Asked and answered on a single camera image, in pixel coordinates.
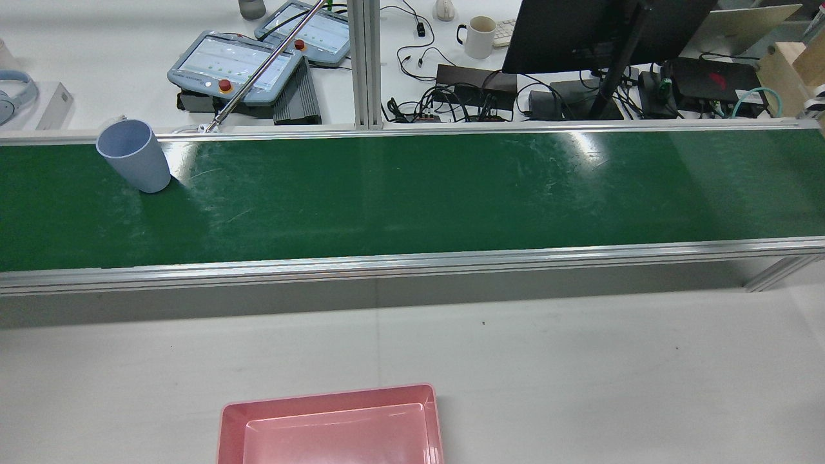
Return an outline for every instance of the keyboard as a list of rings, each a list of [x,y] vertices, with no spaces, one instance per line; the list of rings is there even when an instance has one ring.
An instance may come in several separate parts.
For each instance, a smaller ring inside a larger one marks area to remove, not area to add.
[[[513,35],[513,26],[516,19],[507,19],[496,23],[496,30],[493,33],[493,46],[506,47],[510,45],[510,37]]]

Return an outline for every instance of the blue cup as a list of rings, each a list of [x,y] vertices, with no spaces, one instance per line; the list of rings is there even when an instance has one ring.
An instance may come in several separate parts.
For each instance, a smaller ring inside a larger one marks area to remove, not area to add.
[[[97,137],[95,147],[118,174],[141,192],[160,192],[172,180],[160,143],[143,121],[125,119],[106,127]]]

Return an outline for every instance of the pink tray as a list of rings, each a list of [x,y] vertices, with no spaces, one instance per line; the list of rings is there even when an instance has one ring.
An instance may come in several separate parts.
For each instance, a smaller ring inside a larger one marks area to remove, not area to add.
[[[436,393],[396,386],[232,403],[218,464],[443,464]]]

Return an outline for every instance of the computer monitor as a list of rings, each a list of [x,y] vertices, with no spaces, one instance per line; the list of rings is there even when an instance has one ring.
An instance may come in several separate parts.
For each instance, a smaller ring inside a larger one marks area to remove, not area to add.
[[[568,117],[613,119],[619,113],[612,95],[625,68],[676,58],[715,5],[716,0],[523,0],[502,72],[608,68],[601,88],[589,94],[587,114]]]

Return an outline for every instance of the headphones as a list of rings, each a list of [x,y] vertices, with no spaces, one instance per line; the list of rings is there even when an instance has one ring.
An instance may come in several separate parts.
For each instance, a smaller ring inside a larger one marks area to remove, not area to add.
[[[37,86],[31,76],[22,71],[11,71],[10,69],[0,69],[0,81],[20,81],[26,85],[23,92],[16,97],[9,97],[7,93],[0,90],[0,125],[10,120],[16,111],[27,103],[33,102],[37,98]]]

